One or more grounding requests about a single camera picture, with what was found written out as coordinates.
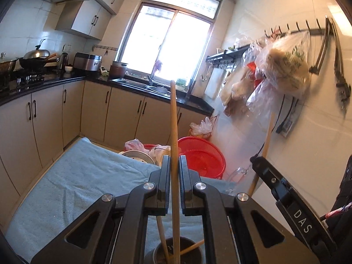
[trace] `black cable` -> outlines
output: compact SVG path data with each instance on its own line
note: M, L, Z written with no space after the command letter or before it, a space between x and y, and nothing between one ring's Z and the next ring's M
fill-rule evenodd
M292 97L292 102L291 102L290 110L288 110L288 113L287 113L285 119L281 122L281 124L280 124L280 125L278 126L278 128L276 129L276 131L275 131L276 133L278 133L278 134L281 133L282 128L284 127L284 124L285 124L285 122L286 122L288 116L290 116L290 113L291 113L291 110L292 110L292 107L293 107L293 103L294 103L294 102L295 102L295 98Z
M273 129L272 129L272 131L271 132L273 132L274 131L274 128L276 127L276 125L277 125L277 123L278 123L278 121L279 121L279 118L280 118L280 115L281 115L281 111L282 111L282 107L284 106L284 102L285 102L285 95L284 95L284 97L282 98L282 102L281 102L281 107L280 107L280 110L279 110L279 114L278 114L278 116L277 116L277 119L276 119L276 122L275 122L275 125L274 125L274 127L273 127ZM261 146L261 148L260 148L260 150L259 150L259 152L258 153L256 153L253 157L251 157L251 159L252 158L257 158L258 156L259 156L259 154L260 154L260 152L262 151L262 149L264 148L264 143L263 143L263 145Z

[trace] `metal screw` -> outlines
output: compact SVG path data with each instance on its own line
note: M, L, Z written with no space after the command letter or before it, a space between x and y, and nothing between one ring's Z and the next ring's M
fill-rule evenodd
M103 202L109 202L112 200L112 198L113 198L112 194L105 194L101 197L101 200Z
M146 190L152 190L154 187L155 185L153 183L145 183L143 186Z
M241 192L237 195L237 198L240 201L247 201L249 199L249 196L247 194L245 194L244 192Z
M207 185L205 183L202 183L201 181L195 184L196 188L199 190L204 190Z

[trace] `wooden stick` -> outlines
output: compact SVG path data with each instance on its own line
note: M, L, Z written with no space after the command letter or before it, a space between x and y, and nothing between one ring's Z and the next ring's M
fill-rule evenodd
M195 243L195 244L193 244L193 245L191 245L191 246L189 246L189 247L187 247L186 249L182 250L182 251L180 252L180 255L186 254L186 253L188 253L188 252L190 252L190 251L192 251L192 250L198 248L199 246L201 246L201 245L203 245L203 244L204 244L204 239L201 240L201 241L199 241L199 242L197 242L197 243Z
M271 118L270 118L270 122L269 122L269 126L268 126L268 131L266 132L265 143L264 143L263 154L262 154L262 156L265 158L268 155L269 144L270 144L270 139L271 139L271 132L272 132L272 129L274 126L274 118L275 118L275 114L271 113ZM259 181L259 176L256 174L254 176L254 179L253 179L252 184L251 184L249 191L248 191L249 196L252 196L254 194L254 191L256 189L258 181Z
M156 223L158 225L158 231L159 231L159 237L160 237L160 241L161 241L161 246L164 249L164 255L165 255L165 259L166 259L166 264L171 264L170 258L169 258L168 246L166 245L163 220L161 219L161 216L157 216L156 217Z
M171 203L174 264L180 264L180 187L178 181L177 107L175 81L171 81Z

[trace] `wall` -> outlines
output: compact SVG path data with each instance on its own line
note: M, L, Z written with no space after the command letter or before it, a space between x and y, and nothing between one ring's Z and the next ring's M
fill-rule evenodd
M267 33L270 28L289 23L295 28L317 27L315 19L324 27L324 16L334 14L343 50L343 62L347 82L352 83L352 26L335 0L238 0L228 26L223 48L233 44L240 34L253 39ZM323 37L311 37L310 64L318 56ZM334 77L335 43L330 46L319 76L312 75L306 99L297 110L300 117L287 138L273 134L268 159L307 199L319 215L327 213L339 192L346 163L352 153L352 108L346 116L341 110ZM265 139L255 117L246 112L226 117L219 98L208 100L220 113L212 134L214 142L224 153L227 163L226 175L240 166L248 166ZM285 101L282 117L286 115L291 100ZM274 217L283 220L275 207L269 189L262 185L254 199Z
M9 57L23 57L41 39L46 39L41 48L50 53L61 54L65 44L72 45L69 62L73 63L75 53L83 51L86 39L55 30L63 7L42 0L15 0L0 23L0 51Z
M105 55L106 50L95 48L92 51L92 46L94 44L116 47L119 48L123 41L124 35L132 22L136 11L139 8L141 0L124 0L118 14L111 18L110 23L105 31L104 37L100 42L96 40L88 40L84 51L87 53L93 53L103 56L102 64L106 68L110 68L112 61L115 60L116 54L118 52L108 51L108 55ZM216 48L221 46L227 26L230 22L231 14L233 12L234 3L232 0L224 0L221 4L217 20L214 24L213 31L211 33L209 43L205 49L205 55L200 66L199 72L204 72L206 70L205 58L208 55L213 55L216 53ZM193 95L202 96L205 90L206 84L198 82L194 86L192 92Z

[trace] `window frame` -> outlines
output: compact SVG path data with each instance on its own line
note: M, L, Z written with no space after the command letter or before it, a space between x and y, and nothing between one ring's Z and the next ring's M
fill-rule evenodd
M169 28L168 28L168 30L167 30L167 32L166 32L165 38L166 38L166 36L167 36L167 34L168 34L169 30L170 30L170 27L171 27L172 24L173 24L173 21L174 21L176 15L177 15L177 13L182 13L182 14L185 14L185 15L188 15L188 16L191 16L191 17L194 17L194 18L197 18L197 19L199 19L199 20L202 20L202 21L204 21L204 22L207 22L207 23L210 24L210 27L209 27L207 39L206 39L206 42L205 42L205 47L204 47L203 52L202 52L202 54L201 54L201 58L200 58L199 61L198 61L197 67L196 67L194 73L192 74L192 76L191 76L191 78L190 78L189 84L188 84L188 86L185 87L185 91L188 91L189 86L191 86L191 84L193 83L194 79L195 79L196 76L197 76L197 73L198 73L198 71L199 71L199 68L200 68L200 66L201 66L202 59L203 59L203 56L204 56L204 54L205 54L205 50L206 50L207 45L208 45L208 43L209 43L209 39L210 39L210 36L211 36L211 32L212 32L212 30L213 30L213 28L214 28L214 23L215 23L216 17L217 17L217 15L218 15L219 9L220 9L220 7L221 7L222 0L217 0L217 1L219 2L219 6L218 6L218 8L216 9L214 18L209 18L209 17L207 17L207 16L204 16L204 15L202 15L202 14L196 13L196 12L194 12L194 11L191 11L191 10L188 10L188 9L185 9L185 8L182 8L182 7L174 6L174 5L171 5L171 4L167 4L167 3L163 3L163 2L157 2L157 1L152 1L152 0L142 0L142 1L140 2L140 5L139 5L139 7L138 7L138 10L135 12L135 14L134 14L134 16L133 16L133 19L132 19L132 21L131 21L131 24L129 25L129 27L128 27L127 31L126 31L126 34L125 34L124 39L123 39L123 42L122 42L122 44L121 44L119 53L118 53L118 55L117 55L117 57L116 57L115 60L121 62L122 56L123 56L123 54L124 54L124 52L125 52L125 49L126 49L127 42L128 42L128 40L129 40L130 35L131 35L131 32L132 32L132 30L133 30L134 24L135 24L135 22L136 22L136 20L137 20L137 17L138 17L138 15L140 14L140 11L141 11L141 9L142 9L143 6L157 7L157 8L160 8L160 9L169 10L169 11L173 11L173 12L174 12L174 16L173 16L172 21L171 21L171 23L170 23L170 25L169 25ZM164 42L165 42L165 38L164 38L164 40L163 40L163 42L162 42L162 44L161 44L161 46L160 46L158 56L159 56L159 54L160 54L160 52L161 52L161 49L162 49L162 47L163 47L163 44L164 44ZM139 71L136 71L136 70L131 70L131 71L133 71L133 73L137 73L137 74L140 74L140 75L150 75L150 73L146 73L146 72L139 72ZM154 80L155 80L156 82L159 82L159 83L162 83L162 84L165 84L165 85L170 85L170 81L169 81L169 80L166 80L166 79L163 79L163 78L160 78L160 77L157 77L157 76L154 77Z

